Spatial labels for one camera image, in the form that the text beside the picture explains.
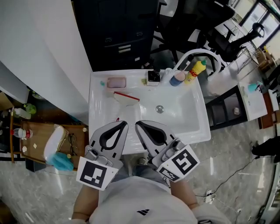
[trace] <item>office chair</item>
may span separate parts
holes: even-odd
[[[226,37],[214,28],[208,31],[207,33],[201,32],[201,35],[204,35],[207,41],[209,42],[208,46],[211,48],[211,51],[220,55],[222,60],[225,62],[235,61],[238,57],[238,54],[245,48],[245,46],[242,46],[243,44],[252,41],[256,37],[264,37],[263,25],[260,23],[254,23],[251,32],[241,37],[240,39],[237,39],[233,42],[229,42],[231,35],[234,35],[234,33],[226,25],[224,26],[228,29]],[[209,59],[211,60],[213,72],[210,73],[210,75],[212,75],[216,70],[214,65],[214,58],[209,55],[205,56],[209,57]]]
[[[234,10],[227,6],[228,1],[220,0],[178,0],[176,12],[173,17],[160,14],[161,6],[167,5],[160,1],[157,13],[157,28],[162,38],[154,35],[154,38],[163,44],[151,51],[151,54],[164,50],[171,50],[177,63],[176,51],[186,53],[192,49],[202,48],[206,43],[206,36],[211,29],[230,19]],[[199,34],[196,42],[188,41],[195,29],[203,31]]]

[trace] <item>drain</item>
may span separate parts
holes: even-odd
[[[165,111],[164,107],[161,105],[156,106],[156,112],[162,114]]]

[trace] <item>bottle with red label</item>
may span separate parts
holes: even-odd
[[[33,136],[33,132],[30,129],[25,130],[22,128],[11,130],[10,134],[16,136],[17,138],[31,138]]]

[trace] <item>sink basin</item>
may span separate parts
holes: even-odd
[[[145,152],[135,132],[135,122],[151,120],[171,128],[183,143],[192,144],[210,140],[210,128],[205,103],[197,79],[186,86],[159,84],[143,85],[148,70],[116,70],[91,73],[89,137],[99,127],[119,118],[129,124],[123,154]],[[139,98],[135,105],[123,106],[113,97],[114,90],[101,85],[108,77],[125,76],[126,88],[122,93]]]

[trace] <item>faucet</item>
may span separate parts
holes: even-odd
[[[213,57],[217,60],[217,62],[218,62],[218,68],[216,69],[216,71],[215,71],[212,75],[208,76],[208,78],[207,78],[208,81],[213,80],[214,76],[215,76],[218,72],[220,72],[220,69],[221,69],[222,64],[221,64],[221,60],[220,60],[220,58],[217,56],[217,54],[213,53],[212,51],[206,50],[206,49],[194,49],[194,50],[190,50],[190,51],[188,51],[187,53],[185,53],[185,54],[182,56],[182,58],[178,61],[178,63],[175,65],[175,67],[173,68],[173,72],[175,72],[175,71],[179,68],[179,66],[181,65],[181,63],[184,61],[184,59],[185,59],[187,56],[189,56],[190,54],[194,54],[194,53],[207,53],[207,54],[210,54],[211,56],[213,56]]]

